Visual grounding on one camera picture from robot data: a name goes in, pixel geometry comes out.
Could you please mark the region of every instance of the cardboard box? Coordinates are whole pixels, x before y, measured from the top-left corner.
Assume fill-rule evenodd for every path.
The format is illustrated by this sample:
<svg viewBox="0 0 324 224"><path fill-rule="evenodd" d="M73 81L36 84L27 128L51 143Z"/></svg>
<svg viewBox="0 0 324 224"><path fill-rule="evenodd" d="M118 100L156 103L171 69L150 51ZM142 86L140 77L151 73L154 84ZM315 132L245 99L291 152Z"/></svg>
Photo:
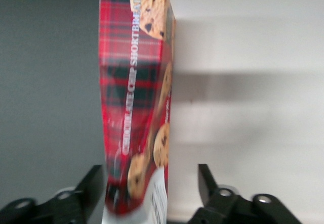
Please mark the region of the cardboard box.
<svg viewBox="0 0 324 224"><path fill-rule="evenodd" d="M108 223L166 223L174 34L170 0L100 0Z"/></svg>

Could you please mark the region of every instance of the metal bolt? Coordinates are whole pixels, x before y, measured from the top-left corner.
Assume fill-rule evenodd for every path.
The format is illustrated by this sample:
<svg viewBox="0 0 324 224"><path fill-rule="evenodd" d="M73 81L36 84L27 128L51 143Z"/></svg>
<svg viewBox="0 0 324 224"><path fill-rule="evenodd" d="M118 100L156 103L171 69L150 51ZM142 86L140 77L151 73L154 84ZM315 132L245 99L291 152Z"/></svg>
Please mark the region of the metal bolt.
<svg viewBox="0 0 324 224"><path fill-rule="evenodd" d="M70 195L71 195L71 194L70 194L69 192L64 192L64 193L62 193L61 195L59 195L57 198L58 198L59 200L64 200L64 199L70 197Z"/></svg>
<svg viewBox="0 0 324 224"><path fill-rule="evenodd" d="M266 203L266 204L271 203L270 198L268 198L268 197L266 197L266 196L264 196L264 195L260 195L260 196L258 196L258 200L259 200L260 202L262 202L262 203Z"/></svg>
<svg viewBox="0 0 324 224"><path fill-rule="evenodd" d="M221 189L219 191L219 193L220 193L221 196L225 196L225 197L229 197L229 196L232 195L232 193L229 190L227 190L227 189Z"/></svg>
<svg viewBox="0 0 324 224"><path fill-rule="evenodd" d="M29 201L20 202L18 205L15 206L16 209L23 208L29 204Z"/></svg>

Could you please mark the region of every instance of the gray wall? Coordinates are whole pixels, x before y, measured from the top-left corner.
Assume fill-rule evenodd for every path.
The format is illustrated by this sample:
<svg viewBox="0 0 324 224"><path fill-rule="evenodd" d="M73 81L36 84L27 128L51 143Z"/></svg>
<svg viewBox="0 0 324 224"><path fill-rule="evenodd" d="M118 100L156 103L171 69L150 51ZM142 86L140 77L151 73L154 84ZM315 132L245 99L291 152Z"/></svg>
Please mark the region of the gray wall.
<svg viewBox="0 0 324 224"><path fill-rule="evenodd" d="M0 208L42 203L104 162L98 5L0 0Z"/></svg>

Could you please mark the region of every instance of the cookie image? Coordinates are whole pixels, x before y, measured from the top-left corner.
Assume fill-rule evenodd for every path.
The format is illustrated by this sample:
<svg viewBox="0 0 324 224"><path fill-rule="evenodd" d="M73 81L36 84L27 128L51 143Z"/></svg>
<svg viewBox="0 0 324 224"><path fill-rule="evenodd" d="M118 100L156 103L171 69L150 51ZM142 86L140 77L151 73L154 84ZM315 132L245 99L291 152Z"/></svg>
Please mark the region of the cookie image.
<svg viewBox="0 0 324 224"><path fill-rule="evenodd" d="M153 156L157 167L164 167L169 163L169 134L170 124L166 123L158 130L155 137Z"/></svg>
<svg viewBox="0 0 324 224"><path fill-rule="evenodd" d="M141 0L140 28L151 37L165 40L166 9L168 0ZM131 10L134 0L130 0Z"/></svg>
<svg viewBox="0 0 324 224"><path fill-rule="evenodd" d="M144 154L134 155L127 177L127 188L131 198L139 199L143 196L145 172Z"/></svg>
<svg viewBox="0 0 324 224"><path fill-rule="evenodd" d="M158 102L158 112L161 111L167 96L171 90L172 85L172 63L169 62L166 67L166 71L164 73L163 82L162 82L162 88L161 88L161 94Z"/></svg>

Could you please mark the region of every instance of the barcode label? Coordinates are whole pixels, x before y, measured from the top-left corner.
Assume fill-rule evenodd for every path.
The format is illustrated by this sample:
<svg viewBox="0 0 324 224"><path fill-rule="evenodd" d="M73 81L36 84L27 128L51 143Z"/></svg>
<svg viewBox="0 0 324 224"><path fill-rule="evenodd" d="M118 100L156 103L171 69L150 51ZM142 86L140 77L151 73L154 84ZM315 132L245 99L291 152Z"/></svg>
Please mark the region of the barcode label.
<svg viewBox="0 0 324 224"><path fill-rule="evenodd" d="M155 215L156 224L167 223L167 192L164 183L154 183L154 191L152 193L152 207Z"/></svg>

